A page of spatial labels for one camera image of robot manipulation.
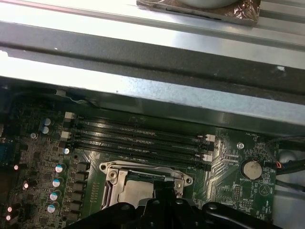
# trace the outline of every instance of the motherboard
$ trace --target motherboard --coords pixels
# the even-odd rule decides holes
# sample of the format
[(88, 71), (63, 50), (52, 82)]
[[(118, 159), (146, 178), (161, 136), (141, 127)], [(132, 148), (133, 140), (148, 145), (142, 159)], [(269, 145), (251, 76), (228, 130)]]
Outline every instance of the motherboard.
[(272, 220), (266, 136), (36, 100), (16, 103), (0, 129), (0, 228), (59, 229), (117, 202), (137, 207), (155, 180), (198, 208), (216, 201)]

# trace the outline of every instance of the aluminum foil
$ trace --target aluminum foil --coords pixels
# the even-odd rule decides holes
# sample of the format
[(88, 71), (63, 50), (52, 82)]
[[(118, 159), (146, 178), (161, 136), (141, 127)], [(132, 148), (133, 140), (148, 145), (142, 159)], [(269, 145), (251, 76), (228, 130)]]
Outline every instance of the aluminum foil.
[(258, 22), (260, 3), (261, 0), (240, 0), (232, 5), (217, 9), (199, 9), (187, 6), (177, 0), (137, 0), (137, 5), (149, 9), (179, 12), (245, 25), (255, 25)]

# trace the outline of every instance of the capacitor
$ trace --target capacitor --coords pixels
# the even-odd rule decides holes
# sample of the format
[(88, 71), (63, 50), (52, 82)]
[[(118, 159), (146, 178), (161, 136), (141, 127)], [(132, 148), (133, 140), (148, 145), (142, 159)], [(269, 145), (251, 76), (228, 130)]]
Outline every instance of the capacitor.
[(63, 183), (63, 181), (64, 180), (63, 180), (62, 177), (54, 179), (53, 182), (52, 182), (53, 187), (59, 187)]
[(21, 206), (22, 206), (21, 203), (12, 204), (8, 207), (8, 212), (18, 210)]
[(48, 206), (48, 212), (53, 213), (55, 212), (56, 209), (59, 208), (59, 203), (58, 202), (53, 202)]
[(46, 118), (46, 119), (43, 121), (43, 124), (44, 124), (44, 125), (50, 125), (50, 124), (51, 124), (51, 119)]
[(31, 139), (36, 139), (38, 136), (36, 133), (31, 133), (30, 137), (31, 137)]
[(47, 134), (48, 132), (49, 132), (49, 128), (47, 127), (47, 126), (44, 126), (42, 129), (41, 129), (41, 132), (43, 133), (43, 134)]
[(63, 154), (69, 154), (69, 152), (70, 152), (70, 150), (69, 150), (68, 148), (65, 148), (65, 149), (63, 150)]
[(56, 201), (59, 197), (61, 196), (61, 191), (60, 190), (55, 190), (50, 194), (50, 199), (53, 201)]
[(16, 211), (12, 211), (9, 215), (7, 215), (7, 216), (5, 217), (5, 219), (6, 219), (7, 221), (13, 221), (13, 220), (15, 220), (15, 219), (18, 219), (18, 216), (19, 216), (19, 211), (16, 210)]
[(55, 167), (57, 173), (63, 172), (67, 168), (66, 164), (59, 164)]
[(24, 189), (28, 189), (30, 187), (34, 187), (38, 184), (38, 181), (37, 180), (29, 180), (29, 181), (26, 181), (24, 182), (23, 184), (23, 188)]
[(24, 169), (27, 169), (28, 168), (28, 164), (17, 164), (17, 165), (14, 165), (14, 170), (24, 170)]

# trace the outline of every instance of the cpu socket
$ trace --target cpu socket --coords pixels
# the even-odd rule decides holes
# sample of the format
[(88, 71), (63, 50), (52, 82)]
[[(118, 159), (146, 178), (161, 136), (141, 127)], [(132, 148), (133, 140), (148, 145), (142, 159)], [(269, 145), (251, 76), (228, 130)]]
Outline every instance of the cpu socket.
[(141, 199), (153, 197), (153, 182), (173, 181), (178, 198), (183, 189), (193, 183), (193, 178), (169, 167), (154, 167), (125, 161), (112, 161), (100, 164), (106, 175), (102, 209), (116, 203), (127, 202), (138, 207)]

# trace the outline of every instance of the metal rail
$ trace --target metal rail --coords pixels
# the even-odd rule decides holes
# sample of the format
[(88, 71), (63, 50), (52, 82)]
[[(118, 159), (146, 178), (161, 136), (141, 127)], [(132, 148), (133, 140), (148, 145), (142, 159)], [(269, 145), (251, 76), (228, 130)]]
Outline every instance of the metal rail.
[(302, 0), (263, 1), (255, 27), (143, 10), (131, 0), (1, 2), (0, 21), (305, 69)]

